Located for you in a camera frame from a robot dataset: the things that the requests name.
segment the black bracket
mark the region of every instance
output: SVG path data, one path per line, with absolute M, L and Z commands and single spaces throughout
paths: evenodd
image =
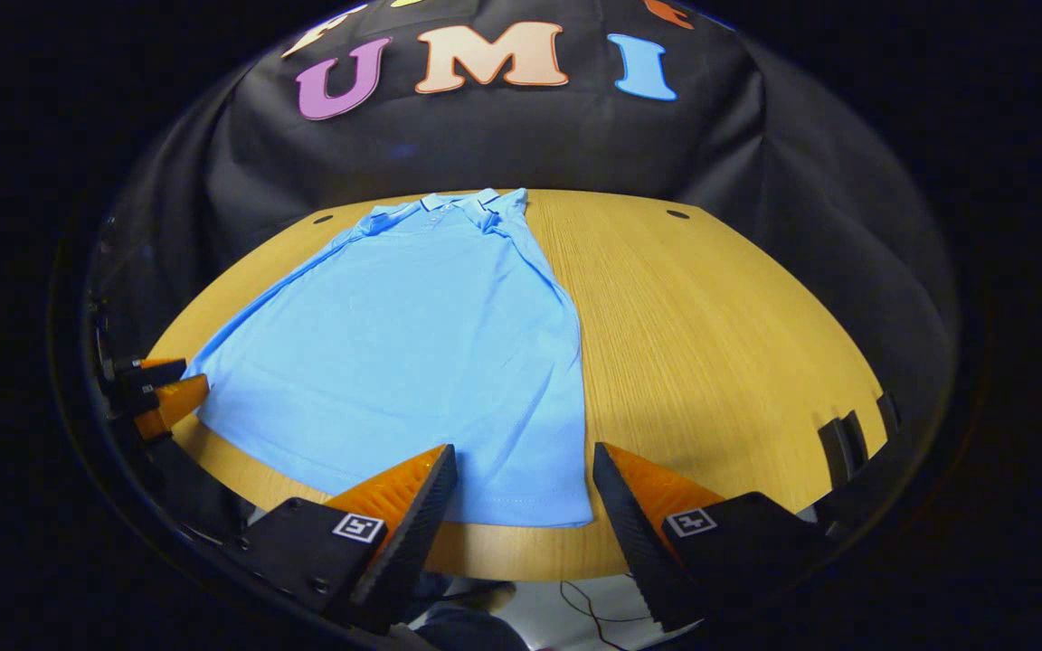
M 867 442 L 860 426 L 860 417 L 854 411 L 842 421 L 835 418 L 819 429 L 826 467 L 830 470 L 830 483 L 839 487 L 850 482 L 868 460 Z
M 900 412 L 898 412 L 898 405 L 895 404 L 895 397 L 886 392 L 879 396 L 879 400 L 876 400 L 875 404 L 879 405 L 879 416 L 884 420 L 887 440 L 892 440 L 892 437 L 898 435 L 898 428 L 902 425 L 902 418 Z
M 723 621 L 761 606 L 801 566 L 832 547 L 819 527 L 761 492 L 671 515 L 662 531 L 702 586 L 708 617 Z
M 333 601 L 347 598 L 387 534 L 383 520 L 294 497 L 224 540 L 223 552 L 301 606 L 327 615 Z
M 134 417 L 152 408 L 158 408 L 155 389 L 163 384 L 177 382 L 182 372 L 188 370 L 184 359 L 173 359 L 158 367 L 120 367 L 115 368 L 119 404 L 115 407 L 124 417 Z

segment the purple letter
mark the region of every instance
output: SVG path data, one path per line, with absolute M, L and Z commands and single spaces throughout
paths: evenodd
M 380 51 L 392 43 L 391 37 L 377 37 L 372 43 L 365 43 L 348 54 L 356 60 L 356 81 L 352 90 L 337 98 L 329 98 L 324 93 L 327 82 L 327 71 L 336 66 L 336 58 L 316 64 L 311 69 L 302 71 L 297 77 L 300 83 L 300 112 L 307 120 L 327 120 L 359 106 L 376 90 L 380 79 Z

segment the light blue polo shirt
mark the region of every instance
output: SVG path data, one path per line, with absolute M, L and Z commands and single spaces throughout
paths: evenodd
M 578 314 L 525 201 L 487 189 L 376 206 L 195 356 L 200 420 L 332 495 L 451 442 L 449 520 L 592 522 Z

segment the black backdrop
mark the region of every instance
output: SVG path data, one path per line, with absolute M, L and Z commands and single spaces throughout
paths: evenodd
M 715 16 L 886 136 L 973 260 L 995 354 L 971 436 L 939 450 L 954 469 L 936 457 L 880 545 L 739 640 L 1042 643 L 1042 5 L 762 4 Z M 329 8 L 0 4 L 0 647 L 275 634 L 179 578 L 96 496 L 58 432 L 45 293 L 63 220 L 98 215 L 110 180 L 216 75 Z
M 414 92 L 428 51 L 417 33 L 468 24 L 496 41 L 521 20 L 564 26 L 569 86 L 495 79 Z M 203 93 L 108 211 L 99 294 L 113 351 L 145 354 L 209 281 L 315 209 L 438 190 L 591 190 L 700 206 L 762 248 L 850 333 L 895 397 L 902 435 L 917 441 L 950 381 L 959 329 L 925 202 L 829 92 L 744 34 L 692 24 L 650 16 L 641 0 L 383 4 L 282 58 L 295 31 Z M 621 54 L 607 32 L 661 43 L 677 99 L 616 90 Z M 327 92 L 346 93 L 347 53 L 377 34 L 393 44 L 363 106 L 300 115 L 293 79 L 347 58 L 327 78 Z

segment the black cloth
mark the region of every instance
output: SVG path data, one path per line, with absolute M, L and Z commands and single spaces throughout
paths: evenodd
M 499 74 L 415 92 L 428 53 L 418 33 L 468 24 L 495 41 L 517 21 L 563 26 L 568 85 L 510 85 Z M 959 325 L 921 195 L 814 79 L 744 34 L 690 22 L 617 0 L 373 3 L 280 58 L 303 30 L 294 32 L 203 95 L 116 203 L 99 256 L 113 346 L 146 353 L 210 280 L 315 209 L 487 186 L 628 194 L 700 206 L 784 265 L 896 397 L 902 431 L 921 432 L 954 370 Z M 662 45 L 678 100 L 617 90 L 623 65 L 607 33 Z M 353 82 L 348 52 L 384 36 L 380 83 L 361 106 L 318 122 L 300 115 L 300 72 L 338 58 L 326 91 L 339 95 Z

